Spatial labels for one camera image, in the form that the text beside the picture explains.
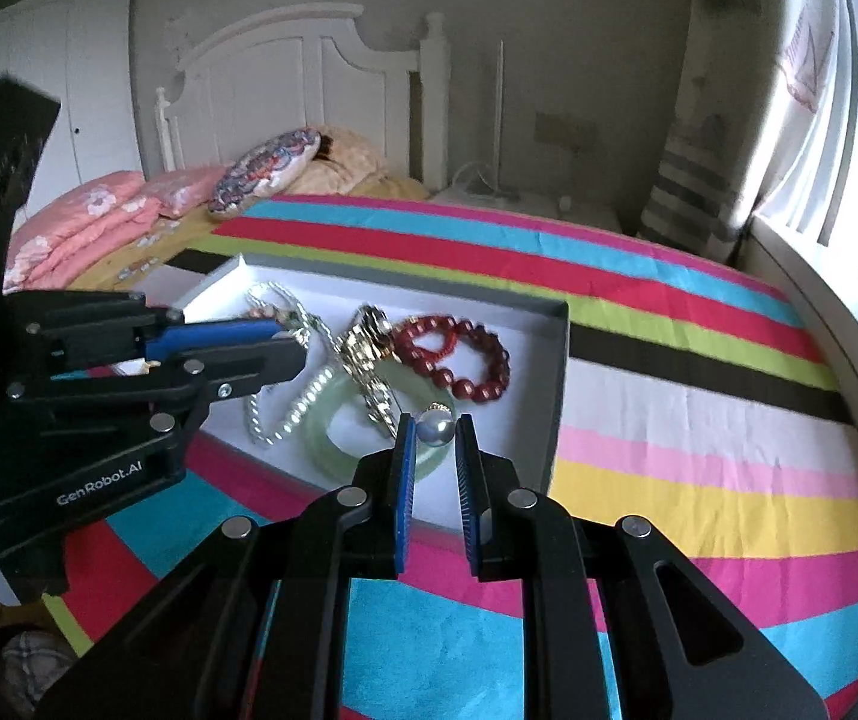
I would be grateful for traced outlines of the striped beige curtain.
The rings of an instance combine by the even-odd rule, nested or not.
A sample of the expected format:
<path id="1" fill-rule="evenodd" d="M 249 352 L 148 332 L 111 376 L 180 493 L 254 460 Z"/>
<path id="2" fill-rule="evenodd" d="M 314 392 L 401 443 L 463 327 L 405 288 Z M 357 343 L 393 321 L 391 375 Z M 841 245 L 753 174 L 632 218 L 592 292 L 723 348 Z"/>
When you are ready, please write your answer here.
<path id="1" fill-rule="evenodd" d="M 730 259 L 829 119 L 844 41 L 844 0 L 691 0 L 641 238 Z"/>

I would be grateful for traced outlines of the pink folded quilt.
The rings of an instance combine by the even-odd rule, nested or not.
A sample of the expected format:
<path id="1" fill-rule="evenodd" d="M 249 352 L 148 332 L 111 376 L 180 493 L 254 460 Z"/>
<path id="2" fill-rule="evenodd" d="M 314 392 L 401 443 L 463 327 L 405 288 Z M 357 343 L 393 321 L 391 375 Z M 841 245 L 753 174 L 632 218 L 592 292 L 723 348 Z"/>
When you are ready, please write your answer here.
<path id="1" fill-rule="evenodd" d="M 73 188 L 31 216 L 9 241 L 2 292 L 63 289 L 82 271 L 159 218 L 161 200 L 138 171 L 116 171 Z"/>

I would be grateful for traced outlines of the white wardrobe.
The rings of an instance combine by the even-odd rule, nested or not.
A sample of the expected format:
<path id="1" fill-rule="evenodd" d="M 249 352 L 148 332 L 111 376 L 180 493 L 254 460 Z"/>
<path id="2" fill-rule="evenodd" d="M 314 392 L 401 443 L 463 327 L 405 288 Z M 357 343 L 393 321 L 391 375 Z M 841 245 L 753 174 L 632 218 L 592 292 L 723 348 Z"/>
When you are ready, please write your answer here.
<path id="1" fill-rule="evenodd" d="M 24 224 L 78 185 L 143 167 L 130 78 L 131 0 L 24 0 L 0 10 L 0 73 L 59 102 Z"/>

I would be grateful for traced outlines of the striped colourful bed cover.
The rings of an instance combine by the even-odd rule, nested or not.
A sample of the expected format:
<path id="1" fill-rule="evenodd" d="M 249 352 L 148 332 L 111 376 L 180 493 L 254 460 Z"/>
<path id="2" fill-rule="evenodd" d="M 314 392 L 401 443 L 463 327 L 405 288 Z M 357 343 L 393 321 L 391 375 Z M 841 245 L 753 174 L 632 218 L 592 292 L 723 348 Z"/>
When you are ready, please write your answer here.
<path id="1" fill-rule="evenodd" d="M 571 514 L 650 518 L 844 718 L 858 697 L 858 433 L 777 289 L 660 245 L 502 211 L 397 200 L 269 200 L 177 259 L 296 255 L 565 299 L 550 496 Z M 308 494 L 214 439 L 184 483 L 77 532 L 71 590 L 45 606 L 84 653 L 232 514 Z M 473 582 L 448 539 L 415 539 L 400 583 L 359 582 L 344 718 L 522 718 L 516 583 Z"/>

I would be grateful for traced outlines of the gold rhinestone hair clip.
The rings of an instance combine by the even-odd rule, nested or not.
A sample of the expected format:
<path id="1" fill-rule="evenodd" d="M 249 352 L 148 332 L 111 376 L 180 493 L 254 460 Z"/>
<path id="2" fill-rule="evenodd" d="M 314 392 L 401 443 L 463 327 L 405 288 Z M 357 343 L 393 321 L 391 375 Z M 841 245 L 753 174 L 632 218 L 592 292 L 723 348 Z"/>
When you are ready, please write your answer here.
<path id="1" fill-rule="evenodd" d="M 379 376 L 377 367 L 393 351 L 393 325 L 385 312 L 372 304 L 356 310 L 343 333 L 336 337 L 335 353 L 343 371 L 359 388 L 365 411 L 388 437 L 397 437 L 393 388 Z"/>

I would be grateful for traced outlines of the white pearl earring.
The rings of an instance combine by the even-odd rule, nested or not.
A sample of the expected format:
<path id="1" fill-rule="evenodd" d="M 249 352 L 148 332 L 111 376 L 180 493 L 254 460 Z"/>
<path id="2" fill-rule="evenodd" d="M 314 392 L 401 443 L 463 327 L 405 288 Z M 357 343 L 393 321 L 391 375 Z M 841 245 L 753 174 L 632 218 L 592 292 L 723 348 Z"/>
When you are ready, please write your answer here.
<path id="1" fill-rule="evenodd" d="M 416 418 L 416 437 L 424 445 L 442 447 L 449 444 L 454 434 L 454 411 L 443 403 L 434 401 Z"/>

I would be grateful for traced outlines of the white wooden headboard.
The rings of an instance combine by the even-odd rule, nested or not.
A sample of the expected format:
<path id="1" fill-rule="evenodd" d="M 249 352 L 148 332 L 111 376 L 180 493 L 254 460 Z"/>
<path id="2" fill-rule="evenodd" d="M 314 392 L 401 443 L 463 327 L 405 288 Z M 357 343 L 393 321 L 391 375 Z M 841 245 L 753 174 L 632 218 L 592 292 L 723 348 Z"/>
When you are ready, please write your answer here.
<path id="1" fill-rule="evenodd" d="M 393 176 L 436 192 L 449 183 L 449 37 L 424 16 L 408 50 L 376 50 L 358 31 L 358 4 L 272 8 L 206 37 L 175 70 L 178 94 L 155 90 L 166 171 L 232 163 L 278 133 L 311 125 L 351 130 Z"/>

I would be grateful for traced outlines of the yellow floral bed sheet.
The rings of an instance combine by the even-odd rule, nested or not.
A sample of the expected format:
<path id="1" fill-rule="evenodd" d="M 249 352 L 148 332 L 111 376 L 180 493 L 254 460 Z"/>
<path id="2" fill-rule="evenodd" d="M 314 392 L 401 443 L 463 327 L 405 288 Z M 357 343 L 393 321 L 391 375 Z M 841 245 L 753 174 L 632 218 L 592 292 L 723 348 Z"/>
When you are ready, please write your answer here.
<path id="1" fill-rule="evenodd" d="M 416 200 L 424 202 L 432 197 L 416 179 L 411 177 L 370 176 L 359 185 L 344 191 L 348 197 L 369 199 Z M 217 226 L 203 208 L 189 211 L 180 220 L 157 218 L 143 236 L 98 260 L 91 260 L 86 270 L 79 270 L 68 289 L 110 291 L 125 284 L 134 284 L 149 270 L 166 263 L 173 255 L 188 249 L 191 244 L 206 236 Z"/>

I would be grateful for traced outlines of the patterned round cushion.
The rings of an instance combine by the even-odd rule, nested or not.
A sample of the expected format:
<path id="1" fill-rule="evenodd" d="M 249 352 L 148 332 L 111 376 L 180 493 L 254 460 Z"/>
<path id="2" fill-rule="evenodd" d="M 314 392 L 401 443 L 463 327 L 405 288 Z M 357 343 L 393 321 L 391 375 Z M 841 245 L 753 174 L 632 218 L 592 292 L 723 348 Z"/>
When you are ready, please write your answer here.
<path id="1" fill-rule="evenodd" d="M 325 137 L 316 128 L 296 128 L 255 146 L 224 172 L 206 203 L 215 220 L 237 216 L 255 202 L 291 187 L 320 154 Z"/>

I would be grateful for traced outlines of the pale green jade bangle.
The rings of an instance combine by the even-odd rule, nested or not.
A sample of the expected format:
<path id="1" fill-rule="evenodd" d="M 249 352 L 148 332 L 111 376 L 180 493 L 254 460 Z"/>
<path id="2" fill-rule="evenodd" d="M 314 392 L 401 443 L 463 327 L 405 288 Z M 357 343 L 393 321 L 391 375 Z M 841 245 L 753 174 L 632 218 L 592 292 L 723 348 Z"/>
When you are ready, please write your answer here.
<path id="1" fill-rule="evenodd" d="M 457 407 L 447 392 L 419 377 L 397 362 L 381 362 L 379 376 L 393 388 L 403 408 L 417 418 L 427 406 L 438 401 Z M 338 374 L 310 406 L 299 436 L 310 465 L 331 483 L 349 483 L 359 458 L 380 449 L 390 449 L 395 439 L 370 421 L 359 388 L 347 374 Z"/>

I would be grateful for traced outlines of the beige plush pillow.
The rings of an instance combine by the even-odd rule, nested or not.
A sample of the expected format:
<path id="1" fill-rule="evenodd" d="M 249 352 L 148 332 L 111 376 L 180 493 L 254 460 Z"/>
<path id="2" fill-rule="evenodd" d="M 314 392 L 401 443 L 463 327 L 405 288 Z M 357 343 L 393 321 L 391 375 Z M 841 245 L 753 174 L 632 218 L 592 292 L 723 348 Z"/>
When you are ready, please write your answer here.
<path id="1" fill-rule="evenodd" d="M 320 125 L 319 132 L 320 149 L 292 186 L 294 192 L 344 195 L 369 179 L 387 176 L 387 160 L 369 138 L 331 125 Z"/>

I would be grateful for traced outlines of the white nightstand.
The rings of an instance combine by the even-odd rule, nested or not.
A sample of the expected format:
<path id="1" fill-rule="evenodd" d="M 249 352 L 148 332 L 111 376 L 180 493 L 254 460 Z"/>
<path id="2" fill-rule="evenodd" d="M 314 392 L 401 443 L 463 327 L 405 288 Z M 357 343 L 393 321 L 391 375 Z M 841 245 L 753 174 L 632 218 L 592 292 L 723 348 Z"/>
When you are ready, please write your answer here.
<path id="1" fill-rule="evenodd" d="M 618 216 L 608 205 L 598 203 L 576 202 L 569 195 L 548 197 L 533 192 L 520 192 L 510 199 L 496 199 L 488 195 L 473 195 L 461 192 L 455 187 L 447 187 L 442 192 L 432 195 L 432 202 L 449 206 L 466 206 L 473 210 L 502 210 L 520 213 L 520 215 L 536 216 L 546 220 L 567 221 L 580 226 L 595 227 L 603 231 L 619 232 Z"/>

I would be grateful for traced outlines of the grey shallow jewelry tray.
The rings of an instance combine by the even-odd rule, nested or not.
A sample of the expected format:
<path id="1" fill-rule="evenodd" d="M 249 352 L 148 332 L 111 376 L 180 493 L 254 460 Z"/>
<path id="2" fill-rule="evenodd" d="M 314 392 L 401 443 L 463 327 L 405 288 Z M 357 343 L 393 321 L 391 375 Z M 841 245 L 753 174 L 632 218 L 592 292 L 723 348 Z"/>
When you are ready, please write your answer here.
<path id="1" fill-rule="evenodd" d="M 322 319 L 296 380 L 213 406 L 203 426 L 219 447 L 317 489 L 344 483 L 359 457 L 390 442 L 369 418 L 359 387 L 330 356 L 326 340 L 346 332 L 365 305 L 392 322 L 450 316 L 479 323 L 509 353 L 511 382 L 499 400 L 457 400 L 393 359 L 380 363 L 379 376 L 392 390 L 395 410 L 420 415 L 442 403 L 454 415 L 468 413 L 481 449 L 512 460 L 523 486 L 539 493 L 550 486 L 569 351 L 564 302 L 257 254 L 188 257 L 159 266 L 136 288 L 152 304 L 182 310 L 190 322 L 238 319 L 255 307 L 304 309 Z"/>

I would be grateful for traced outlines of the pink pillow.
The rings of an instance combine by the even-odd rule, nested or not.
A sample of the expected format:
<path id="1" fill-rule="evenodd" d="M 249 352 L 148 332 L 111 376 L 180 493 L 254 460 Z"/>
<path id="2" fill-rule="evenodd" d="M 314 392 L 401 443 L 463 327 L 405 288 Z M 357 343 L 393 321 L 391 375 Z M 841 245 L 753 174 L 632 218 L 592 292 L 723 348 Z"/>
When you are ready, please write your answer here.
<path id="1" fill-rule="evenodd" d="M 141 187 L 141 193 L 159 202 L 159 215 L 178 220 L 212 199 L 226 174 L 226 166 L 187 167 L 164 172 Z"/>

